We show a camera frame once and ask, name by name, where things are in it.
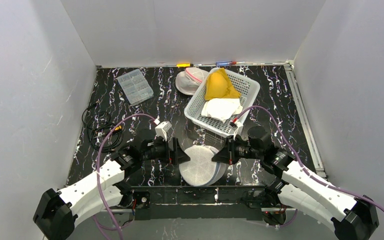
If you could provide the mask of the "white mesh bag blue zipper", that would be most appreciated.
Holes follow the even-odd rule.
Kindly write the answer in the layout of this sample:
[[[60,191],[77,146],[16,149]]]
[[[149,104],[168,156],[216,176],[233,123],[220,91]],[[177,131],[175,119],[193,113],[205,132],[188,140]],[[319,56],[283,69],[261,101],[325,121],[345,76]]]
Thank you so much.
[[[213,185],[222,178],[228,165],[212,161],[219,150],[213,146],[193,145],[184,150],[190,161],[181,163],[179,171],[184,181],[193,187]]]

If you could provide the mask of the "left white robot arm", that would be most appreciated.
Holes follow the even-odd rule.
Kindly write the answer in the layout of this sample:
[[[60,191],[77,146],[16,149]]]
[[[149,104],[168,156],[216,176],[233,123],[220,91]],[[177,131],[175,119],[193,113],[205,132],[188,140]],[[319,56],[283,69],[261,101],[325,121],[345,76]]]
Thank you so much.
[[[126,178],[140,170],[143,162],[160,160],[179,165],[190,159],[175,137],[172,144],[161,136],[125,144],[78,182],[59,190],[46,190],[32,220],[48,240],[65,240],[81,222],[100,211],[136,202]]]

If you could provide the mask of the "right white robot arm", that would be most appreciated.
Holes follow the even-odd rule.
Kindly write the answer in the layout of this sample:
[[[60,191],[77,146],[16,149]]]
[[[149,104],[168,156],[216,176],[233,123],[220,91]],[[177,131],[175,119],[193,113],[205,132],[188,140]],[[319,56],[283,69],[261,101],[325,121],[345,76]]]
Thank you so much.
[[[379,227],[375,206],[367,200],[334,190],[333,185],[300,166],[286,150],[275,146],[261,126],[248,130],[248,138],[229,136],[212,161],[233,165],[240,159],[259,160],[275,176],[264,189],[271,204],[293,207],[332,230],[339,240],[368,240]]]

